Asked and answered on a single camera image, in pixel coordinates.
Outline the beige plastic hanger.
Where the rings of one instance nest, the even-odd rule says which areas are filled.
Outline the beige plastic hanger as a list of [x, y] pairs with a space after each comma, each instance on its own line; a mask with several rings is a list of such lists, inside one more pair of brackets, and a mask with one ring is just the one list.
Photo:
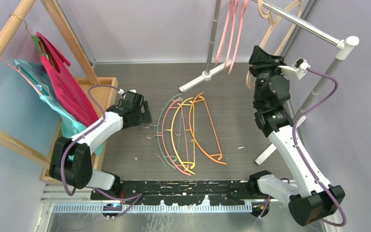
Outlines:
[[[276, 19], [273, 19], [272, 17], [272, 14], [271, 14], [271, 11], [268, 10], [267, 12], [265, 12], [262, 8], [263, 6], [263, 1], [260, 0], [259, 3], [258, 3], [258, 11], [259, 11], [259, 14], [262, 18], [264, 19], [268, 19], [268, 22], [269, 22], [269, 28], [266, 32], [266, 34], [264, 35], [261, 43], [260, 43], [260, 48], [264, 48], [269, 37], [271, 36], [271, 34], [273, 33], [273, 31], [275, 30], [276, 26], [279, 24], [279, 22], [281, 21], [282, 17], [281, 16], [278, 16], [276, 17]], [[291, 10], [293, 10], [294, 8], [298, 7], [298, 12], [297, 12], [297, 17], [301, 17], [302, 15], [302, 0], [295, 0], [293, 1], [290, 5], [288, 5], [286, 8], [285, 8], [285, 11], [286, 12], [290, 12]], [[286, 46], [287, 44], [287, 41], [288, 39], [290, 38], [290, 36], [292, 35], [294, 29], [296, 28], [297, 26], [292, 23], [292, 26], [290, 27], [289, 31], [287, 32], [287, 34], [285, 35], [284, 39], [282, 40], [282, 42], [280, 43], [278, 49], [276, 50], [275, 52], [275, 55], [281, 55], [282, 53], [282, 49]], [[246, 86], [249, 88], [249, 89], [254, 89], [255, 88], [255, 85], [253, 83], [251, 83], [251, 78], [253, 77], [253, 75], [248, 71], [247, 74], [246, 74], [246, 79], [245, 79], [245, 83], [246, 83]]]

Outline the thick pink plastic hanger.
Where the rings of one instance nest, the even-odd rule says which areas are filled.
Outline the thick pink plastic hanger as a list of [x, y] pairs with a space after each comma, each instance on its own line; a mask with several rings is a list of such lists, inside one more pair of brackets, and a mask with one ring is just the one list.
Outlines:
[[225, 39], [226, 39], [226, 34], [227, 34], [227, 30], [228, 30], [230, 17], [233, 14], [234, 8], [235, 8], [235, 0], [229, 0], [228, 1], [227, 14], [225, 16], [225, 21], [224, 21], [224, 26], [223, 26], [223, 31], [222, 31], [219, 47], [218, 47], [218, 50], [217, 50], [217, 53], [216, 53], [216, 56], [215, 56], [215, 61], [214, 61], [215, 64], [217, 64], [220, 60], [221, 53], [222, 53], [223, 48], [224, 48], [224, 43], [225, 43]]

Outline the yellow wire hanger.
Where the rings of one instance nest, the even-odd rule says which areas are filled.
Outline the yellow wire hanger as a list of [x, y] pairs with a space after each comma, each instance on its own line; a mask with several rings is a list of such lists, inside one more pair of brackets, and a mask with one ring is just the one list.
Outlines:
[[173, 111], [170, 132], [172, 148], [174, 152], [174, 167], [181, 173], [195, 175], [196, 146], [193, 139], [190, 139], [190, 129], [187, 125], [188, 116], [186, 110], [191, 106], [191, 98], [183, 99], [175, 97], [169, 110]]

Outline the orange wire hanger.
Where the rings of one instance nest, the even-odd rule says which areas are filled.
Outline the orange wire hanger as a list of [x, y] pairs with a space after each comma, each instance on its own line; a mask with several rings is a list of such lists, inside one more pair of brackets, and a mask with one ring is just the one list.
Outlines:
[[[219, 139], [218, 139], [218, 136], [217, 136], [217, 132], [216, 132], [216, 129], [215, 129], [215, 126], [214, 126], [214, 122], [213, 122], [213, 119], [212, 119], [212, 116], [211, 116], [211, 113], [210, 113], [208, 104], [207, 104], [206, 99], [203, 96], [203, 94], [204, 94], [204, 91], [202, 91], [195, 98], [193, 98], [192, 100], [189, 101], [191, 103], [190, 109], [189, 109], [189, 113], [188, 113], [188, 117], [189, 117], [189, 119], [188, 119], [189, 131], [190, 131], [191, 136], [193, 138], [194, 144], [200, 149], [200, 151], [207, 158], [209, 158], [211, 161], [214, 161], [215, 163], [218, 163], [218, 164], [221, 164], [221, 165], [227, 165], [226, 162], [222, 161], [222, 159], [223, 159], [223, 153], [222, 153], [221, 145], [220, 145], [220, 142], [219, 142]], [[209, 117], [211, 128], [213, 130], [215, 141], [216, 141], [216, 145], [217, 145], [217, 148], [218, 148], [218, 153], [216, 153], [216, 154], [209, 154], [200, 145], [200, 143], [198, 142], [198, 140], [196, 138], [196, 132], [195, 132], [195, 105], [196, 105], [196, 103], [199, 103], [199, 102], [203, 102], [204, 103], [204, 106], [206, 108], [206, 111], [207, 111], [207, 114], [208, 114], [208, 117]]]

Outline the thin pink wire hanger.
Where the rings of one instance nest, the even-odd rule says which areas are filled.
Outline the thin pink wire hanger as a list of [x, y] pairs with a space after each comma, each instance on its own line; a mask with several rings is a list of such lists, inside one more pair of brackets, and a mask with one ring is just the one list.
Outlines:
[[166, 149], [167, 149], [167, 152], [168, 152], [170, 155], [174, 156], [174, 152], [173, 152], [173, 148], [172, 148], [172, 143], [171, 143], [170, 132], [168, 131], [168, 129], [169, 129], [171, 126], [170, 126], [170, 125], [165, 126], [165, 123], [166, 123], [167, 121], [169, 122], [169, 124], [171, 124], [171, 121], [172, 121], [172, 118], [169, 118], [169, 117], [168, 117], [169, 112], [170, 112], [170, 110], [168, 111], [167, 116], [166, 116], [166, 118], [165, 118], [165, 122], [164, 122], [164, 130], [165, 130], [165, 131], [163, 132], [163, 134], [164, 134], [164, 142], [165, 142], [165, 147], [166, 147]]

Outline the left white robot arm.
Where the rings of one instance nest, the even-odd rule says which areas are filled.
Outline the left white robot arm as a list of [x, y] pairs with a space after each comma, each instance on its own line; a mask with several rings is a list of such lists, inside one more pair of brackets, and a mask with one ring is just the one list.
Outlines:
[[148, 102], [142, 94], [127, 91], [117, 105], [106, 109], [91, 126], [71, 138], [59, 137], [54, 146], [49, 176], [76, 189], [97, 188], [109, 199], [122, 192], [120, 178], [92, 165], [91, 156], [114, 133], [152, 122]]

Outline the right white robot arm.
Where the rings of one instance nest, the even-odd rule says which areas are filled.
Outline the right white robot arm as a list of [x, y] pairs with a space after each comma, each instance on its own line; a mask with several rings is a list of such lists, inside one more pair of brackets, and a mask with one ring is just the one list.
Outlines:
[[310, 65], [299, 58], [287, 66], [282, 56], [268, 54], [258, 45], [253, 48], [249, 65], [249, 75], [256, 78], [253, 107], [257, 127], [281, 154], [296, 182], [291, 185], [261, 171], [249, 177], [250, 195], [277, 199], [301, 226], [326, 222], [328, 216], [342, 211], [345, 192], [341, 186], [333, 186], [315, 165], [297, 137], [298, 120], [292, 119], [284, 108], [290, 99], [289, 80], [301, 79], [311, 71]]

